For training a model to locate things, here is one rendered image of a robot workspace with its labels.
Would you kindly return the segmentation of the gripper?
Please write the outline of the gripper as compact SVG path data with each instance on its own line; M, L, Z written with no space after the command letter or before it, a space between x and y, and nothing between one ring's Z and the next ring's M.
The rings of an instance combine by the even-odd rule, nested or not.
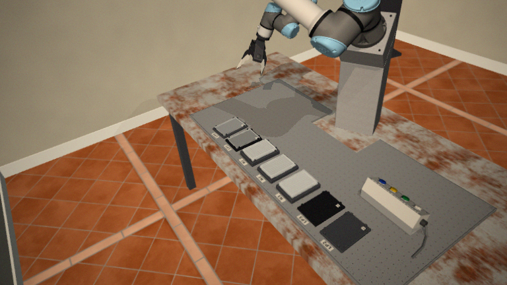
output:
M256 33L256 36L259 36L259 37L257 37L257 39L256 39L256 40L260 40L260 41L262 41L262 42L268 41L268 40L270 39L270 38L264 38L264 37L260 36L258 33ZM262 40L262 39L264 39L265 41L264 41L264 40ZM251 41L251 44L250 44L250 46L249 46L249 49L247 49L247 50L245 51L244 55L242 56L242 58L241 58L241 60L240 60L240 62L239 62L239 64L238 64L238 66L237 66L237 69L238 69L239 67L241 67L241 65L242 65L242 64L244 64L244 61L246 61L246 60L248 60L248 59L250 58L250 54L251 54L251 56L253 57L253 55L254 55L255 41L256 41L256 40L252 40L252 41ZM267 62L267 56L266 56L266 53L265 53L265 47L264 47L264 52L263 52L263 61L260 63L260 65L261 65L261 67L260 67L260 69L261 69L261 71L260 71L261 75L263 74L263 71L264 71L264 68L265 68L266 62Z

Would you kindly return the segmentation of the beige operator panel with colored buttons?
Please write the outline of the beige operator panel with colored buttons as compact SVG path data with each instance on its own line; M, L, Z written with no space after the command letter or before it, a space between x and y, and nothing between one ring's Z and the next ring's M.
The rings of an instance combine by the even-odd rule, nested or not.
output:
M425 246L428 237L427 219L430 214L421 206L378 177L367 178L360 196L410 236L425 227L425 237L421 248Z

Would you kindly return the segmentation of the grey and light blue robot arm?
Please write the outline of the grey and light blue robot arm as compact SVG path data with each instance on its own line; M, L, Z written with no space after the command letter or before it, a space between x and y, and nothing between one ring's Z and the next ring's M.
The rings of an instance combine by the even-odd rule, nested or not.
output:
M386 34L380 0L343 0L335 13L331 9L323 10L317 0L272 1L274 3L267 4L257 26L260 36L270 38L276 29L292 39L301 24L308 30L311 45L331 58L339 57L350 45L357 48L375 46ZM287 14L283 15L282 10Z

